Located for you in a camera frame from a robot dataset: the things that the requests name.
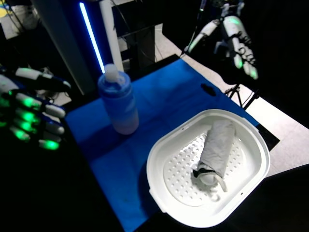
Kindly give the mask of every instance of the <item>blue light strip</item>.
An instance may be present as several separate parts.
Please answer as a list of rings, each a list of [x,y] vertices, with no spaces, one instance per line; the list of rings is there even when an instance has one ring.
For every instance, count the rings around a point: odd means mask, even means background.
[[[86,23],[86,27],[87,27],[87,29],[88,29],[88,33],[89,33],[89,36],[90,36],[90,39],[91,39],[93,48],[94,48],[94,50],[95,50],[95,52],[96,52],[97,59],[98,59],[98,63],[99,63],[99,65],[100,65],[100,68],[101,68],[101,70],[102,70],[102,73],[105,73],[103,61],[102,61],[100,52],[98,51],[97,42],[96,42],[95,36],[94,36],[94,34],[93,34],[93,31],[92,31],[92,28],[91,28],[91,24],[90,24],[90,22],[89,22],[89,18],[88,18],[88,15],[87,15],[87,11],[86,11],[85,5],[84,5],[82,2],[80,2],[80,3],[79,3],[79,6],[80,6],[80,8],[81,8],[81,11],[82,11],[82,14],[83,14],[83,17],[84,17],[84,21],[85,21],[85,23]]]

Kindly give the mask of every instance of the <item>robotic hand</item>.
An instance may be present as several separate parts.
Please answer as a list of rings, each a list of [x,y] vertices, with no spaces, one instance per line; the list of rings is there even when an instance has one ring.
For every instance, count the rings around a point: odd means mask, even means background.
[[[220,27],[223,40],[217,42],[214,53],[217,53],[220,46],[226,47],[225,56],[232,59],[234,66],[238,69],[243,68],[248,76],[256,80],[258,73],[255,67],[255,58],[250,49],[251,40],[239,18],[243,7],[244,3],[241,0],[238,5],[234,6],[230,6],[228,3],[224,4],[220,19],[215,19],[204,26],[184,51],[191,53],[202,39],[209,37],[217,27]],[[237,8],[236,13],[231,11],[233,8]]]
[[[11,132],[25,143],[57,150],[64,128],[49,116],[63,118],[66,113],[59,106],[37,97],[33,90],[69,91],[70,84],[33,69],[0,70],[0,133]]]

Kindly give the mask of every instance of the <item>blue mat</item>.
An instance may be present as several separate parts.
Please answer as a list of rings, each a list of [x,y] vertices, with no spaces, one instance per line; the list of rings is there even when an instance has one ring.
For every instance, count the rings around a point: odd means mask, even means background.
[[[213,97],[201,83],[212,86]],[[117,134],[97,99],[66,117],[73,136],[126,232],[144,223],[158,207],[149,194],[146,161],[155,142],[206,109],[223,109],[254,120],[184,61],[177,60],[133,83],[140,126]]]

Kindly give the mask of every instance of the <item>bottle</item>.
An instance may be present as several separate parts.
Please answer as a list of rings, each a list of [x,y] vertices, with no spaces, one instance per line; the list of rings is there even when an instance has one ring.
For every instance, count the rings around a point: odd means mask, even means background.
[[[107,64],[98,80],[98,91],[114,129],[120,134],[132,134],[139,126],[139,115],[130,77],[114,64]]]

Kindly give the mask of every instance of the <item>floor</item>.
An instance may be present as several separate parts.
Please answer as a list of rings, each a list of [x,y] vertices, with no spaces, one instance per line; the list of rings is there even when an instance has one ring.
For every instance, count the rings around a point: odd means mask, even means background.
[[[162,34],[162,25],[155,27],[155,42],[155,55],[157,60],[181,53],[180,49]],[[121,39],[119,40],[119,44],[120,47],[125,46],[124,41]],[[217,73],[204,67],[190,57],[184,56],[183,60],[216,85],[221,91],[232,87],[227,85]],[[244,101],[249,97],[251,91],[245,86],[241,86],[240,94]],[[232,100],[238,103],[236,95]],[[60,95],[55,103],[64,104],[67,101],[69,100],[66,96]],[[280,139],[280,142],[270,152],[271,165],[268,176],[309,163],[309,130],[307,128],[262,98],[255,100],[247,109],[247,112]]]

